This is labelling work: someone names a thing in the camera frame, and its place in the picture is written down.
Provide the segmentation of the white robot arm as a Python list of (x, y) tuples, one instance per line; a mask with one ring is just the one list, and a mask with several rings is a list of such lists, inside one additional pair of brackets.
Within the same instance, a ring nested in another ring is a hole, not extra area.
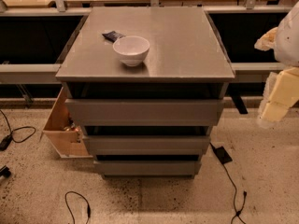
[(270, 73), (259, 106), (258, 125), (270, 128), (280, 122), (299, 101), (299, 2), (278, 27), (256, 41), (254, 48), (273, 50), (275, 59), (285, 65), (285, 69), (278, 74)]

